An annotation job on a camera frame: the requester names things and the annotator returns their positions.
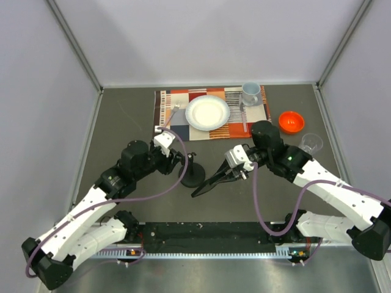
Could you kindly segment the black smartphone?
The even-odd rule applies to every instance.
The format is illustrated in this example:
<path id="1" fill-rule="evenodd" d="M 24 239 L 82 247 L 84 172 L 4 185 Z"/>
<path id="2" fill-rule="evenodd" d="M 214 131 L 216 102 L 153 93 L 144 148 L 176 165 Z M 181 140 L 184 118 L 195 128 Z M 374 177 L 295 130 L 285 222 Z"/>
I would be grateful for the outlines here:
<path id="1" fill-rule="evenodd" d="M 209 192 L 218 184 L 218 181 L 219 181 L 218 176 L 212 176 L 211 178 L 205 180 L 203 183 L 201 183 L 201 185 L 198 188 L 196 188 L 195 191 L 193 191 L 191 197 L 195 198 Z"/>

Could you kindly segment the black phone stand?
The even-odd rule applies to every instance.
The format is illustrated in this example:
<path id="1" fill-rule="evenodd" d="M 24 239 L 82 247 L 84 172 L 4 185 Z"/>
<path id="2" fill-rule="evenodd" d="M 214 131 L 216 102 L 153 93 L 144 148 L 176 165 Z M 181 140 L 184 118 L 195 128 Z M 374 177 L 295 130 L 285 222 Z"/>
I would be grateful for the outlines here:
<path id="1" fill-rule="evenodd" d="M 196 153 L 188 153 L 186 156 L 181 154 L 181 165 L 178 176 L 180 177 L 185 167 L 185 159 L 188 159 L 188 167 L 181 179 L 181 184 L 187 188 L 196 188 L 205 180 L 205 169 L 198 163 L 194 162 Z"/>

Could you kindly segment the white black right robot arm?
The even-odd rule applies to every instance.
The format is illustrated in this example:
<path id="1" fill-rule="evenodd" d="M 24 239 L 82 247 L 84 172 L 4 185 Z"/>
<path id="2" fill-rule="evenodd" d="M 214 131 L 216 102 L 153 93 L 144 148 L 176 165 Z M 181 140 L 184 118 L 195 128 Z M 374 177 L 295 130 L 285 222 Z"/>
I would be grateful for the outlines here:
<path id="1" fill-rule="evenodd" d="M 380 261 L 390 248 L 390 202 L 345 183 L 326 170 L 311 154 L 284 143 L 277 127 L 258 121 L 250 128 L 254 143 L 245 149 L 237 145 L 225 153 L 217 172 L 201 183 L 192 197 L 205 194 L 221 183 L 246 180 L 250 172 L 266 166 L 274 175 L 301 187 L 297 201 L 310 191 L 340 211 L 343 216 L 318 215 L 300 211 L 297 206 L 281 231 L 273 231 L 263 220 L 258 205 L 257 188 L 253 188 L 255 212 L 261 227 L 271 236 L 286 234 L 297 242 L 303 237 L 318 237 L 352 244 L 365 257 Z"/>

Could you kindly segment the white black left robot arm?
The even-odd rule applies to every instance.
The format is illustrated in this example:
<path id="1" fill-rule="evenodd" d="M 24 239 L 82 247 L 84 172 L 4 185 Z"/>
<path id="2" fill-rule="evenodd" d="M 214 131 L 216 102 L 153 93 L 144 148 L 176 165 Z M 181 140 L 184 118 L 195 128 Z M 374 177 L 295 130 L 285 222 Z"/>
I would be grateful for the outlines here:
<path id="1" fill-rule="evenodd" d="M 136 190 L 141 179 L 154 173 L 170 174 L 178 163 L 189 164 L 186 152 L 171 149 L 173 137 L 163 133 L 150 144 L 134 140 L 122 150 L 117 163 L 105 170 L 86 196 L 53 228 L 21 248 L 26 258 L 25 274 L 39 278 L 49 289 L 62 286 L 91 256 L 107 246 L 138 237 L 138 222 L 130 212 L 119 211 L 101 227 L 91 226 Z"/>

